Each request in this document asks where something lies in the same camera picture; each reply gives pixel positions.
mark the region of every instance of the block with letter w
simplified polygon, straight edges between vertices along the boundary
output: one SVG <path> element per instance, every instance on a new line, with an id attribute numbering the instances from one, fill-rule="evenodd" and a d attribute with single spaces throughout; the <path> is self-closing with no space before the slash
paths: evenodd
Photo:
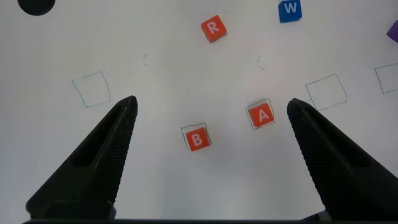
<path id="1" fill-rule="evenodd" d="M 282 1 L 278 5 L 280 22 L 293 22 L 299 20 L 301 13 L 300 0 Z"/>

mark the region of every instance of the pencil mark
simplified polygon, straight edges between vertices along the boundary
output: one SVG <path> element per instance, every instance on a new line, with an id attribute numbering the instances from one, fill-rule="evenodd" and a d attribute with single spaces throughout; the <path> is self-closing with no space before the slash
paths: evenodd
<path id="1" fill-rule="evenodd" d="M 86 108 L 111 101 L 108 82 L 102 72 L 96 72 L 71 81 Z"/>
<path id="2" fill-rule="evenodd" d="M 261 61 L 261 56 L 259 56 L 259 58 L 257 59 L 257 67 L 264 70 L 265 66 L 266 66 L 265 63 Z"/>
<path id="3" fill-rule="evenodd" d="M 383 95 L 398 90 L 398 83 L 394 78 L 398 72 L 398 63 L 377 67 L 374 71 Z"/>
<path id="4" fill-rule="evenodd" d="M 318 111 L 347 102 L 346 90 L 336 74 L 305 84 L 305 88 Z"/>

